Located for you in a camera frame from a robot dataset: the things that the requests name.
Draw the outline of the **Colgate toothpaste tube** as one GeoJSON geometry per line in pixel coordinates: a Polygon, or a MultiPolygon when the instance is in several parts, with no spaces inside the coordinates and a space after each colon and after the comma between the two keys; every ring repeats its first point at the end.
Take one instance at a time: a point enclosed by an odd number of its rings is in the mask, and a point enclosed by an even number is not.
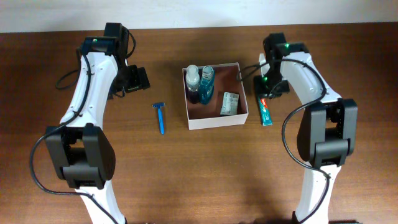
{"type": "Polygon", "coordinates": [[[259,112],[261,115],[261,121],[263,126],[271,126],[273,125],[273,121],[271,118],[271,114],[267,107],[267,102],[265,98],[257,98],[258,105],[259,105],[259,112]]]}

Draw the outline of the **blue disposable razor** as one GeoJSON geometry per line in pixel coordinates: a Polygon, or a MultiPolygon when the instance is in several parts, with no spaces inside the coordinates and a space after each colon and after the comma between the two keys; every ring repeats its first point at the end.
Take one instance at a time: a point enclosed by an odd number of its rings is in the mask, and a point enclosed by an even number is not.
{"type": "Polygon", "coordinates": [[[165,126],[164,119],[162,114],[162,108],[165,106],[165,103],[154,103],[152,105],[153,108],[157,110],[158,120],[159,120],[159,129],[161,134],[165,134],[165,126]]]}

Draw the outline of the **pink cardboard box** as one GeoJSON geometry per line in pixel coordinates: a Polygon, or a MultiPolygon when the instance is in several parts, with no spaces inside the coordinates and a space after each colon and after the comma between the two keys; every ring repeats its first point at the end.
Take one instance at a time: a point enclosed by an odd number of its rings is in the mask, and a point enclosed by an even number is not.
{"type": "Polygon", "coordinates": [[[218,64],[213,65],[212,68],[215,69],[215,90],[207,105],[189,102],[187,87],[184,88],[189,130],[242,125],[249,115],[243,83],[237,81],[236,78],[239,63],[218,64]],[[222,116],[220,114],[225,92],[239,95],[236,115],[222,116]]]}

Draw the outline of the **green white Dettol soap box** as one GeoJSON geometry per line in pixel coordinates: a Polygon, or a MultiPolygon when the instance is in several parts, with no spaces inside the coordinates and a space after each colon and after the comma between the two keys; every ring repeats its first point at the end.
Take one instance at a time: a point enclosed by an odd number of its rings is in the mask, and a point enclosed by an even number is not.
{"type": "Polygon", "coordinates": [[[222,116],[233,116],[238,113],[239,95],[236,93],[224,92],[223,103],[220,111],[222,116]]]}

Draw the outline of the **clear purple soap dispenser bottle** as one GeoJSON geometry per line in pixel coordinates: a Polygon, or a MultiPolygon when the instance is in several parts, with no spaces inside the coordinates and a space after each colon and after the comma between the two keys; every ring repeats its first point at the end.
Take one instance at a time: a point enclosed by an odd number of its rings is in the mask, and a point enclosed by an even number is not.
{"type": "Polygon", "coordinates": [[[187,67],[185,82],[188,91],[188,100],[192,104],[199,102],[199,69],[196,65],[189,65],[187,67]]]}

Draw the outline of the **teal Listerine mouthwash bottle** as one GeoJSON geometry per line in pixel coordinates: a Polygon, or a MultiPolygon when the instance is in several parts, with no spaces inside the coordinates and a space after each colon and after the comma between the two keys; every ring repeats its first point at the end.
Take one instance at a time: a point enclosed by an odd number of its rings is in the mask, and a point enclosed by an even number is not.
{"type": "Polygon", "coordinates": [[[200,80],[200,103],[207,105],[213,95],[214,90],[215,71],[211,66],[205,66],[202,69],[202,76],[200,80]]]}

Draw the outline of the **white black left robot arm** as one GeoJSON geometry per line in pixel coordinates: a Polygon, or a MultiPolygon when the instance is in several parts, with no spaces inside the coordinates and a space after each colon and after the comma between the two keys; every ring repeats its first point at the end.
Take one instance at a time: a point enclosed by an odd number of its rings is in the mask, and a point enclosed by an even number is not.
{"type": "Polygon", "coordinates": [[[150,87],[145,69],[127,62],[133,38],[122,24],[108,22],[102,36],[83,41],[73,98],[59,126],[47,127],[44,136],[57,177],[82,198],[93,223],[127,222],[113,191],[116,155],[103,117],[112,97],[150,87]]]}

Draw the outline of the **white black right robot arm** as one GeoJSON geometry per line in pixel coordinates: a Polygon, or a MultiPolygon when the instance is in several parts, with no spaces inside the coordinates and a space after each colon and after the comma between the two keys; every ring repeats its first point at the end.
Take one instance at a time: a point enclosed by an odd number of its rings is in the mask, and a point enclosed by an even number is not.
{"type": "Polygon", "coordinates": [[[282,123],[282,144],[304,168],[302,193],[292,223],[328,223],[333,185],[346,159],[354,151],[358,106],[344,99],[320,75],[309,49],[289,43],[283,33],[263,40],[254,77],[258,101],[293,90],[301,105],[282,123]]]}

